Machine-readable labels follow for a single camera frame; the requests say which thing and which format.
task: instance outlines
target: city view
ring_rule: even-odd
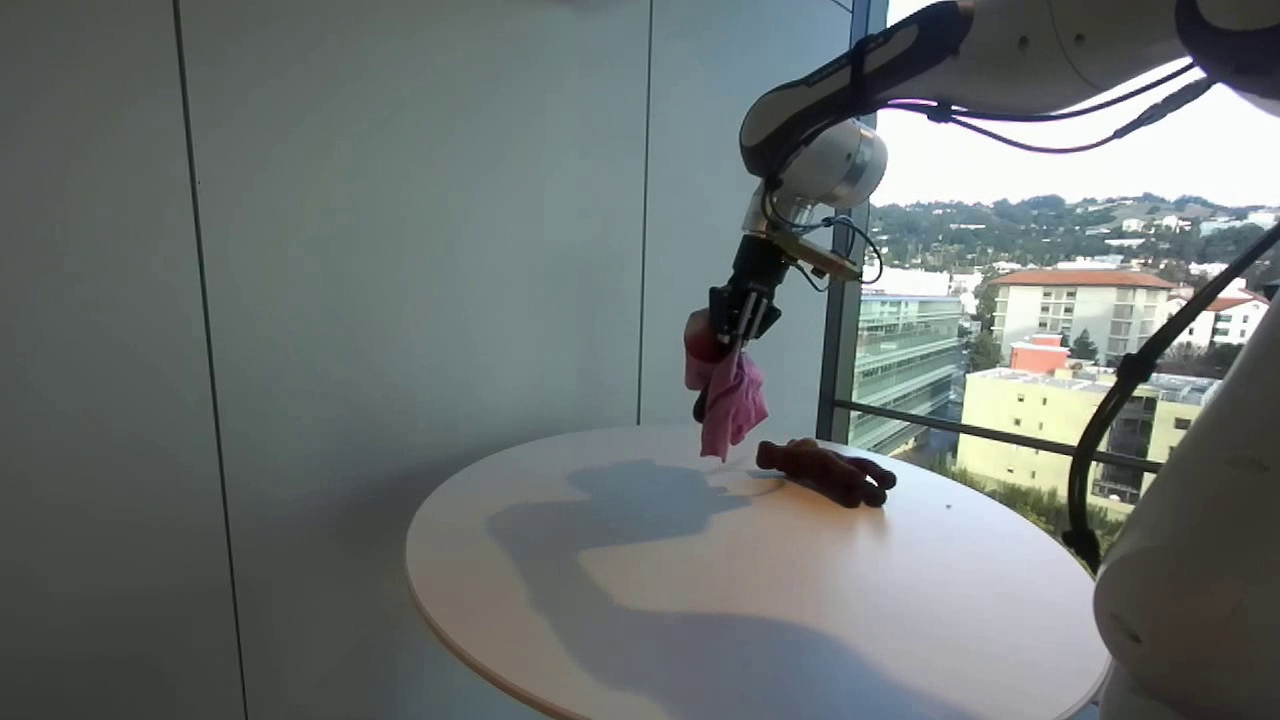
[[[883,277],[861,288],[854,398],[1075,443],[1118,358],[1271,229],[1280,202],[1206,196],[1029,196],[883,202]],[[1253,265],[1163,353],[1106,453],[1163,465],[1261,322],[1280,265]],[[1069,455],[854,412],[847,439],[969,481],[1058,524]],[[1150,467],[1093,465],[1102,524],[1125,524]]]

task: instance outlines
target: pink cloth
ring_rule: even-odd
[[[730,355],[710,353],[705,316],[690,316],[685,326],[685,387],[705,395],[705,455],[730,455],[755,425],[763,425],[763,371],[744,349]]]

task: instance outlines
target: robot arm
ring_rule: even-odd
[[[1275,0],[947,0],[866,36],[833,65],[763,90],[741,123],[762,191],[713,330],[724,349],[774,326],[787,238],[811,202],[856,208],[883,174],[883,145],[856,117],[928,102],[936,117],[1046,117],[1102,96],[1163,59],[1192,57],[1213,78],[1280,99]]]

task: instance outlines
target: white wall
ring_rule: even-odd
[[[239,715],[162,0],[0,9],[0,715]]]
[[[15,652],[62,674],[19,687],[63,715],[235,715],[169,3],[24,9],[46,36],[0,17],[0,527],[32,547]],[[530,715],[413,610],[410,517],[530,437],[690,425],[682,326],[751,188],[737,119],[847,18],[822,0],[179,9],[249,715]],[[755,358],[775,426],[811,432],[823,294],[794,277],[782,302]],[[101,565],[63,571],[86,547]],[[79,594],[46,610],[62,585]],[[139,664],[70,661],[63,610]]]

